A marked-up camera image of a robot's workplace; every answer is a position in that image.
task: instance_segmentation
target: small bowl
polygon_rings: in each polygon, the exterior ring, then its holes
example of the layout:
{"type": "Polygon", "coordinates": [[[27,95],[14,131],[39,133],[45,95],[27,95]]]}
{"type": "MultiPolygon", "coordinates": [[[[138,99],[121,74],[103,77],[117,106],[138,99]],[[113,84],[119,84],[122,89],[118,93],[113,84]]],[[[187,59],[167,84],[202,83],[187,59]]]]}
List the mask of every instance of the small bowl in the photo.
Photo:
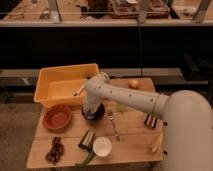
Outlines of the small bowl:
{"type": "Polygon", "coordinates": [[[45,113],[43,126],[50,130],[59,130],[66,127],[70,121],[70,108],[66,105],[56,105],[45,113]]]}
{"type": "Polygon", "coordinates": [[[99,137],[93,143],[93,151],[99,157],[106,157],[112,151],[112,143],[108,138],[99,137]]]}

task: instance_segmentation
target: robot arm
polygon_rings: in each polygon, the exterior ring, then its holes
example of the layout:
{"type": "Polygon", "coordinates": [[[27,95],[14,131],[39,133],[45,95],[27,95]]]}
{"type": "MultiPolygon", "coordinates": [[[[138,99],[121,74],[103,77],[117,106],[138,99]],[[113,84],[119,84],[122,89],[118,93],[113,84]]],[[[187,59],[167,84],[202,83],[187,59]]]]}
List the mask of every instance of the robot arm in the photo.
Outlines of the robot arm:
{"type": "Polygon", "coordinates": [[[164,122],[164,171],[213,170],[213,112],[205,98],[193,91],[166,96],[115,87],[108,82],[105,73],[86,82],[83,114],[97,113],[104,98],[154,114],[164,122]]]}
{"type": "Polygon", "coordinates": [[[154,92],[115,87],[107,84],[108,82],[109,77],[105,73],[99,73],[88,80],[85,85],[88,95],[84,101],[84,113],[88,111],[95,113],[103,98],[106,98],[162,118],[162,109],[168,96],[154,92]]]}

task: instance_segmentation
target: orange plastic bin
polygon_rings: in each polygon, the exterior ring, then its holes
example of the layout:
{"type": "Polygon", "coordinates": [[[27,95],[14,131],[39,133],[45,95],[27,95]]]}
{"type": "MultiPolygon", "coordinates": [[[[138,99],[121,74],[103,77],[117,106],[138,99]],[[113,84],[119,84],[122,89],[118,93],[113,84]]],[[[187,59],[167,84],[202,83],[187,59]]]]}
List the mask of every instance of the orange plastic bin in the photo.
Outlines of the orange plastic bin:
{"type": "Polygon", "coordinates": [[[45,108],[57,104],[81,105],[85,91],[78,96],[74,94],[87,78],[98,72],[98,65],[94,63],[42,68],[39,72],[34,101],[41,103],[45,108]]]}

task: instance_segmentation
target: wooden tabletop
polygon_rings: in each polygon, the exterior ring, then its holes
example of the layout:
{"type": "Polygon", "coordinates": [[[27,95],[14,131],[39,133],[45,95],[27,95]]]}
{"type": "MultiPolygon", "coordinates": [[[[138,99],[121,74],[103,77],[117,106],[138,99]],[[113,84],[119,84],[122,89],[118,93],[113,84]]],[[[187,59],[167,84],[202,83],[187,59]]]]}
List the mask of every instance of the wooden tabletop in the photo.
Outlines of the wooden tabletop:
{"type": "MultiPolygon", "coordinates": [[[[152,80],[150,78],[140,78],[140,89],[145,91],[155,91],[152,80]]],[[[111,80],[112,85],[128,87],[129,79],[111,80]]],[[[82,162],[87,152],[81,150],[78,144],[88,129],[94,129],[96,136],[104,136],[112,142],[112,152],[104,159],[95,157],[89,164],[118,164],[118,163],[138,163],[148,161],[161,161],[162,149],[156,153],[152,153],[150,145],[162,133],[162,122],[158,120],[155,129],[145,128],[144,120],[146,114],[127,107],[125,112],[116,110],[117,103],[113,101],[104,101],[105,109],[114,111],[115,124],[120,133],[121,141],[116,141],[112,125],[109,118],[104,115],[98,121],[86,121],[81,115],[81,107],[71,107],[73,119],[70,125],[60,132],[51,132],[42,125],[45,110],[42,111],[37,126],[32,147],[29,153],[27,168],[51,168],[74,166],[75,163],[82,162]],[[61,160],[53,165],[45,160],[46,153],[51,148],[52,138],[54,136],[62,137],[65,153],[61,160]]]]}

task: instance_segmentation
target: white cup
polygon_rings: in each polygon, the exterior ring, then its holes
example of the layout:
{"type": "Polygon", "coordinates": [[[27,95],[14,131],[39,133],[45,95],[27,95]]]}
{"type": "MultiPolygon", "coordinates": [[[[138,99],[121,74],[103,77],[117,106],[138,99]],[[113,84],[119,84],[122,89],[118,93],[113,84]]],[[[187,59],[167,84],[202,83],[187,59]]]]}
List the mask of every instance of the white cup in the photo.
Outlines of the white cup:
{"type": "Polygon", "coordinates": [[[98,137],[93,143],[93,151],[99,157],[106,157],[112,150],[112,143],[108,138],[98,137]]]}

